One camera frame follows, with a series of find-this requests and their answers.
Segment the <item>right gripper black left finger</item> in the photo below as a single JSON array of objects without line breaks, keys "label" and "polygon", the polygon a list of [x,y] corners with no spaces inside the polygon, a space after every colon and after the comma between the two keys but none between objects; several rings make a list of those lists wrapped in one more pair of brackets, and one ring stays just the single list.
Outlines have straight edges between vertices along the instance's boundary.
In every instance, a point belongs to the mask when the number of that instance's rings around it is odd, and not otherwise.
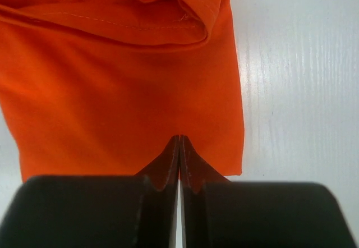
[{"label": "right gripper black left finger", "polygon": [[133,176],[37,176],[1,223],[2,247],[175,247],[178,136]]}]

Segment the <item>orange t shirt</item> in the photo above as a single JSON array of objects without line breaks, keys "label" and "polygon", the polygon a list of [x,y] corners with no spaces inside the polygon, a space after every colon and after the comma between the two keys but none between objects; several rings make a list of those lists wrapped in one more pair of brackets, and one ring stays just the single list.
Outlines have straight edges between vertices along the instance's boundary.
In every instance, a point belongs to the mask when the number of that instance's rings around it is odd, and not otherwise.
[{"label": "orange t shirt", "polygon": [[237,61],[230,0],[1,0],[1,108],[22,179],[135,174],[179,134],[241,174]]}]

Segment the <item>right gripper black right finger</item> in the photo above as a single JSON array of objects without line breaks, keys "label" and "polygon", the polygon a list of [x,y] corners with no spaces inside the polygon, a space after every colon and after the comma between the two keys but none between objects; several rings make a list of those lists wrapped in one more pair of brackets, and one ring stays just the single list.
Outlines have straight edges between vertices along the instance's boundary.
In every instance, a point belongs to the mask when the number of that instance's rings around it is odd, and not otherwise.
[{"label": "right gripper black right finger", "polygon": [[313,182],[230,181],[179,140],[184,247],[355,247],[333,194]]}]

